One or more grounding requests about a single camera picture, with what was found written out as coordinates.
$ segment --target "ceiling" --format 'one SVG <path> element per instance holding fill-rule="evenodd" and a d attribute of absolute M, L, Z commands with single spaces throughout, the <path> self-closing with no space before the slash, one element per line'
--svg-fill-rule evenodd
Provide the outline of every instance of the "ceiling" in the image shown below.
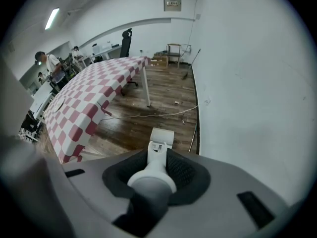
<path fill-rule="evenodd" d="M 52 27 L 63 26 L 65 21 L 79 12 L 91 0 L 27 0 L 17 13 L 11 27 L 7 31 L 5 42 L 30 30 L 43 32 L 53 9 L 59 7 Z"/>

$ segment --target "broom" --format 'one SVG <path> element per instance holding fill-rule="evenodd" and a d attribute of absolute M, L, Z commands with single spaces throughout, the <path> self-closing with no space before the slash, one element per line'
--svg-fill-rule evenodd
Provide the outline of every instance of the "broom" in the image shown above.
<path fill-rule="evenodd" d="M 196 57 L 198 56 L 199 52 L 200 52 L 200 49 L 198 50 L 198 53 L 197 53 L 197 55 L 195 56 L 194 60 L 192 61 L 191 65 L 188 67 L 188 70 L 187 70 L 186 74 L 183 76 L 182 80 L 184 80 L 184 79 L 187 78 L 188 72 L 189 72 L 190 68 L 192 67 L 192 65 L 193 65 L 193 63 L 194 63 Z"/>

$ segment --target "wooden floor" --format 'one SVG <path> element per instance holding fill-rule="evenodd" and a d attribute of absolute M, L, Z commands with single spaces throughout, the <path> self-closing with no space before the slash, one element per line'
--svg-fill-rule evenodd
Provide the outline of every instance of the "wooden floor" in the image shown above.
<path fill-rule="evenodd" d="M 148 66 L 146 72 L 151 106 L 146 106 L 140 75 L 137 74 L 133 81 L 138 82 L 139 87 L 127 84 L 123 88 L 126 95 L 117 95 L 107 107 L 107 111 L 112 113 L 112 117 L 125 117 L 174 114 L 193 108 L 196 99 L 192 73 L 189 73 L 187 79 L 182 80 L 187 68 L 188 66 L 180 66 L 179 69 L 173 66 Z M 173 149 L 188 152 L 196 125 L 196 109 L 175 116 L 109 118 L 111 117 L 105 116 L 108 120 L 99 123 L 86 147 L 88 151 L 112 156 L 145 148 L 153 127 L 156 127 L 174 131 Z M 54 154 L 45 128 L 37 144 L 42 151 Z M 195 136 L 191 153 L 196 153 L 196 144 Z"/>

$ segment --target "fluorescent light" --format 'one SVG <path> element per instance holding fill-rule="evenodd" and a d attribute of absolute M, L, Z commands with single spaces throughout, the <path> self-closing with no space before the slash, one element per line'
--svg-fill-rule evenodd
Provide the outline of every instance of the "fluorescent light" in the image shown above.
<path fill-rule="evenodd" d="M 56 14 L 58 13 L 58 11 L 59 11 L 59 8 L 54 9 L 54 10 L 52 11 L 52 13 L 51 13 L 51 15 L 50 15 L 50 18 L 49 18 L 49 20 L 48 20 L 48 23 L 46 24 L 45 30 L 50 28 L 50 26 L 51 26 L 51 24 L 53 23 L 53 20 L 54 20 Z"/>

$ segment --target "red and white checkered tablecloth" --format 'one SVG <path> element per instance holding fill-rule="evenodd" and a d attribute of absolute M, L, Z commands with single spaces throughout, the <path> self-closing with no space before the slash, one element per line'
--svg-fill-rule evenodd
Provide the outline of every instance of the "red and white checkered tablecloth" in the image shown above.
<path fill-rule="evenodd" d="M 148 57 L 118 58 L 91 64 L 56 95 L 45 111 L 50 140 L 61 163 L 77 158 L 124 85 L 150 63 Z M 54 107 L 64 97 L 57 112 Z"/>

